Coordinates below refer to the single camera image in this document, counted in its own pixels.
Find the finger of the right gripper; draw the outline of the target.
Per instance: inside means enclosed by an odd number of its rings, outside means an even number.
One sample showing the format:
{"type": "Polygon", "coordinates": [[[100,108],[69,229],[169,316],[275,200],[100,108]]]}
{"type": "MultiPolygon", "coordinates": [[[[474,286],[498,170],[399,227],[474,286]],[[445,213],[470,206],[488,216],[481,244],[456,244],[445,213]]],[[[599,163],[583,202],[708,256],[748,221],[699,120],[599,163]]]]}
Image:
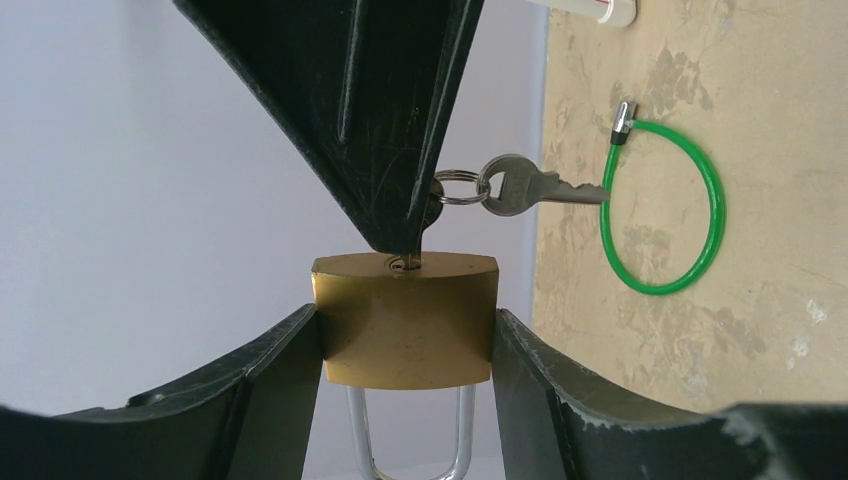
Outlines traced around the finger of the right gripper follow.
{"type": "Polygon", "coordinates": [[[180,1],[375,251],[415,255],[479,1],[180,1]]]}

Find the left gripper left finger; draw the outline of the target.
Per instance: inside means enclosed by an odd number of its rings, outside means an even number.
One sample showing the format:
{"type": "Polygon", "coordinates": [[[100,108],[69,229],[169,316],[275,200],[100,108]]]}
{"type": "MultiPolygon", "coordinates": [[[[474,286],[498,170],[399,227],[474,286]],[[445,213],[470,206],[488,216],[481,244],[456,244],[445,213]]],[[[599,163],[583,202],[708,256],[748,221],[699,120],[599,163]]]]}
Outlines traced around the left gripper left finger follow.
{"type": "Polygon", "coordinates": [[[62,416],[50,446],[78,479],[297,479],[321,373],[311,304],[118,409],[62,416]]]}

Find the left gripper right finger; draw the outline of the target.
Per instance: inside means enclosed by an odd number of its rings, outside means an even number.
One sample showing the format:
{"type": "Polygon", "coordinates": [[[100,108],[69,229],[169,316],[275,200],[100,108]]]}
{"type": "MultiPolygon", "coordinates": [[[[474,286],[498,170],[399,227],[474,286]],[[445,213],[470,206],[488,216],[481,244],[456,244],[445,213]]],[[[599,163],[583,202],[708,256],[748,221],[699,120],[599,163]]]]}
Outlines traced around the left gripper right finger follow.
{"type": "Polygon", "coordinates": [[[497,312],[493,380],[509,479],[717,479],[718,431],[636,395],[497,312]]]}

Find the large brass padlock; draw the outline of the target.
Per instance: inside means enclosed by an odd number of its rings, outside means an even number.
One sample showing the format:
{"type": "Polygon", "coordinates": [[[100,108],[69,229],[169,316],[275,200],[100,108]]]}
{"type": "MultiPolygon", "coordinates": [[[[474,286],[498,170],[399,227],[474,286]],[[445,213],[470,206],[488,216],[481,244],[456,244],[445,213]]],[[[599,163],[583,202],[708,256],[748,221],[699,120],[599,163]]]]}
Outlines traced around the large brass padlock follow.
{"type": "Polygon", "coordinates": [[[462,479],[473,446],[476,386],[490,379],[498,295],[495,258],[425,252],[321,257],[312,266],[326,375],[345,386],[358,470],[383,479],[365,392],[455,387],[455,453],[444,479],[462,479]]]}

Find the black headed key bunch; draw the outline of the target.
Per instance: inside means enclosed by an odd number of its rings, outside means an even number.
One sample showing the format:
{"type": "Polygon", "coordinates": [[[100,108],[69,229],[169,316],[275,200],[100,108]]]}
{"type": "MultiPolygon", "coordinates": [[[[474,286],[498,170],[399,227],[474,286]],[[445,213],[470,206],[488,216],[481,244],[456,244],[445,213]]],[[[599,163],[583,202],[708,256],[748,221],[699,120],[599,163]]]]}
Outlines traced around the black headed key bunch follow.
{"type": "Polygon", "coordinates": [[[542,171],[529,158],[504,154],[490,160],[480,171],[461,169],[435,173],[427,198],[423,227],[433,225],[446,205],[480,204],[500,217],[524,213],[538,203],[601,205],[610,199],[608,191],[589,183],[574,185],[554,171],[542,171]],[[467,182],[475,187],[470,197],[451,197],[443,184],[467,182]]]}

